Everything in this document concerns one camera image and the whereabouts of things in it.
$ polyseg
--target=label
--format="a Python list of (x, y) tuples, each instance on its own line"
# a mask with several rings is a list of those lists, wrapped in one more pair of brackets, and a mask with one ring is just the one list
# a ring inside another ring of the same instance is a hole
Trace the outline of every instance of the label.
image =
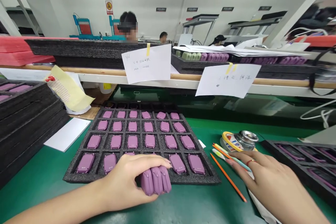
[(272, 6), (260, 6), (258, 11), (268, 11), (272, 8)]
[(156, 8), (157, 12), (166, 12), (167, 8)]
[(112, 8), (112, 1), (107, 0), (105, 1), (106, 13), (108, 15), (113, 15), (113, 8)]
[(222, 11), (233, 11), (234, 7), (223, 7)]
[(192, 8), (187, 8), (187, 12), (197, 12), (198, 8), (192, 7)]

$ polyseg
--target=yellow paper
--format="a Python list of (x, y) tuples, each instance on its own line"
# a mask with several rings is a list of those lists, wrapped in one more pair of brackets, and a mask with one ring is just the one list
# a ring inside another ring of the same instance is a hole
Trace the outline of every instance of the yellow paper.
[(49, 80), (48, 86), (55, 91), (55, 93), (61, 98), (64, 104), (72, 111), (80, 111), (85, 109), (91, 104), (94, 98), (87, 96), (75, 83), (75, 81), (58, 66), (54, 66), (50, 76), (55, 80)]

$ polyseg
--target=yellow tape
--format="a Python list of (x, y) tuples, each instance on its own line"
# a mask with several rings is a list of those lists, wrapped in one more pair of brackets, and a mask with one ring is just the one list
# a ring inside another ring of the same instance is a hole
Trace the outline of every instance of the yellow tape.
[(149, 50), (150, 50), (150, 48), (151, 48), (150, 43), (147, 43), (147, 56), (149, 56)]
[(226, 71), (226, 73), (225, 74), (229, 74), (229, 72), (230, 72), (230, 70), (231, 70), (231, 67), (232, 67), (232, 62), (228, 62), (230, 65), (229, 65), (229, 67), (227, 68), (227, 71)]

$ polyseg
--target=green workbench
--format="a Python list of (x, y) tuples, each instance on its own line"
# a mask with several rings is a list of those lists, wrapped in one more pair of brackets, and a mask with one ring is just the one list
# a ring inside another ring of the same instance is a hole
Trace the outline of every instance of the green workbench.
[[(196, 136), (206, 145), (205, 152), (210, 157), (213, 142), (219, 142), (223, 131), (238, 132), (250, 130), (263, 138), (273, 140), (298, 141), (294, 137), (284, 136), (291, 128), (212, 121), (187, 118)], [(0, 191), (0, 223), (8, 220), (25, 209), (53, 198), (82, 184), (69, 184), (62, 180), (70, 161), (76, 153), (87, 130), (65, 152), (44, 146)], [(258, 150), (267, 154), (260, 145)], [(230, 223), (250, 224), (266, 223), (261, 219), (249, 197), (243, 181), (223, 161), (220, 164), (246, 197), (247, 203), (237, 195), (220, 169), (211, 159), (222, 183), (219, 185), (173, 185), (169, 194), (161, 195), (157, 201), (136, 206), (119, 212), (109, 212), (96, 216), (85, 223)], [(323, 202), (315, 193), (308, 190), (318, 206), (331, 223), (336, 222), (335, 211)]]

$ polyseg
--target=hand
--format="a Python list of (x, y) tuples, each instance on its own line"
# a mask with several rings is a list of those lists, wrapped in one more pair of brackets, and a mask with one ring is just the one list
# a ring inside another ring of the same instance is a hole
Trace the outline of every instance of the hand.
[(253, 172), (254, 180), (233, 160), (227, 162), (237, 171), (249, 190), (283, 224), (329, 223), (295, 173), (275, 158), (260, 152), (234, 152)]
[(135, 177), (156, 166), (165, 166), (167, 169), (172, 167), (168, 159), (158, 155), (123, 155), (115, 168), (100, 179), (106, 211), (117, 211), (156, 200), (158, 195), (147, 196), (134, 181)]

